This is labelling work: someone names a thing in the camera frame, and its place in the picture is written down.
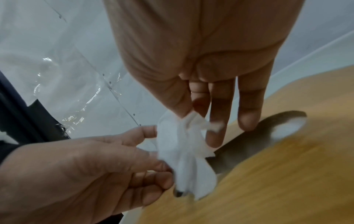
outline black sleeve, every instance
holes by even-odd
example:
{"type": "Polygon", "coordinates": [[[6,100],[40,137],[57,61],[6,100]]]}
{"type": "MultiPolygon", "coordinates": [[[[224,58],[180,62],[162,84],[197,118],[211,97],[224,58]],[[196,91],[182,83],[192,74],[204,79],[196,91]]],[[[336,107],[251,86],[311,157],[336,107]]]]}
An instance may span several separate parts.
{"type": "Polygon", "coordinates": [[[5,141],[0,141],[0,165],[10,153],[20,146],[22,145],[15,145],[6,143],[5,141]]]}

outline plastic sheet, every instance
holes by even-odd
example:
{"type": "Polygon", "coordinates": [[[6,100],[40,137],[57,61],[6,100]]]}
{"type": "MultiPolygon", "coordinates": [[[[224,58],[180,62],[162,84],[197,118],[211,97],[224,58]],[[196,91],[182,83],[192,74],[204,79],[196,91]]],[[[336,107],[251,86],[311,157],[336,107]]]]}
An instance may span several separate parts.
{"type": "MultiPolygon", "coordinates": [[[[353,30],[353,11],[352,0],[306,1],[273,73],[353,30]]],[[[165,112],[127,74],[99,0],[0,1],[0,69],[27,104],[39,99],[72,138],[156,124],[165,112]]]]}

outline human hand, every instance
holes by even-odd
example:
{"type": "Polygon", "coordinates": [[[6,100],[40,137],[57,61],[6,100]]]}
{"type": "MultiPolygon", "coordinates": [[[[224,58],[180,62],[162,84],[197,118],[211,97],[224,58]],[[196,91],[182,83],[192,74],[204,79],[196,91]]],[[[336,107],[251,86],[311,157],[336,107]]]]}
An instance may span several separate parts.
{"type": "MultiPolygon", "coordinates": [[[[256,127],[278,49],[304,0],[104,0],[131,75],[178,116],[227,124],[238,77],[238,122],[256,127]]],[[[208,132],[222,144],[226,127],[208,132]]]]}
{"type": "Polygon", "coordinates": [[[149,126],[18,148],[0,166],[0,223],[93,224],[153,203],[173,185],[166,164],[136,148],[154,137],[149,126]]]}

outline crumpled tissue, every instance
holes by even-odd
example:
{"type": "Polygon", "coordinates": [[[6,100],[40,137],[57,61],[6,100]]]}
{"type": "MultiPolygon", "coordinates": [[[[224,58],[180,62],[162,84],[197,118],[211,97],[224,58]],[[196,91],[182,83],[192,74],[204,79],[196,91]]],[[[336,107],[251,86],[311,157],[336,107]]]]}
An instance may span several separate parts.
{"type": "Polygon", "coordinates": [[[222,127],[222,123],[210,123],[195,111],[180,119],[168,110],[160,118],[156,139],[158,159],[173,169],[177,191],[192,193],[199,200],[214,190],[217,177],[205,158],[215,154],[202,131],[218,132],[222,127]]]}

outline wooden table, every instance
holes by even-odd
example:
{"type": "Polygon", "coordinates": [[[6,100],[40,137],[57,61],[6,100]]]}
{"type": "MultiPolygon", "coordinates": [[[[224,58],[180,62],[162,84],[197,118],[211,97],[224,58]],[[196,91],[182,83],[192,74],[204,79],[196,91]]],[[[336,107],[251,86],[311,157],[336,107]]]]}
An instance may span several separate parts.
{"type": "MultiPolygon", "coordinates": [[[[354,223],[354,66],[295,81],[264,102],[262,117],[305,111],[295,135],[236,166],[206,198],[172,190],[139,224],[354,223]]],[[[229,126],[226,142],[242,131],[229,126]]]]}

